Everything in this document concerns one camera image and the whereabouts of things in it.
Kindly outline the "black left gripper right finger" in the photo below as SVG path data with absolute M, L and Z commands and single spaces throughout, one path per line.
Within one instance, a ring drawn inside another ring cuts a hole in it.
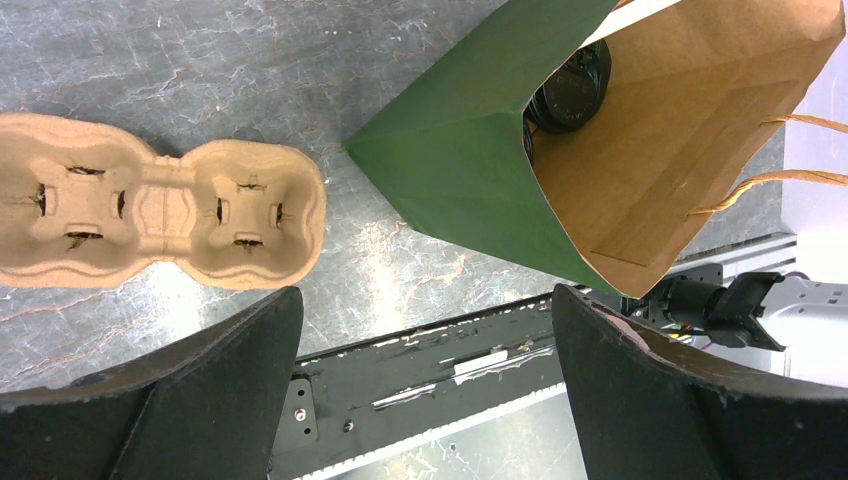
M 591 479 L 843 479 L 847 392 L 713 356 L 566 285 L 555 344 Z

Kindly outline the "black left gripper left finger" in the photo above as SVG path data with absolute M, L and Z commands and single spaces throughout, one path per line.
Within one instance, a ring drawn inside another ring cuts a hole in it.
M 287 287 L 132 361 L 4 393 L 2 477 L 264 478 L 303 317 Z

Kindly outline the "green paper bag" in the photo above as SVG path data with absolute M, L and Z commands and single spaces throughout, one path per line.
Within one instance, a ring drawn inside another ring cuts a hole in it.
M 841 1 L 508 1 L 344 146 L 414 230 L 639 297 L 845 33 Z M 533 95 L 598 39 L 599 111 L 526 152 Z

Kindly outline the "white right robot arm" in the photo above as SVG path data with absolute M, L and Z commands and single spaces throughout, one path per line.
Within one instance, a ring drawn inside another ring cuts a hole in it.
M 686 337 L 700 349 L 782 376 L 847 384 L 847 287 L 800 272 L 745 272 L 727 279 L 719 264 L 671 273 L 625 316 Z

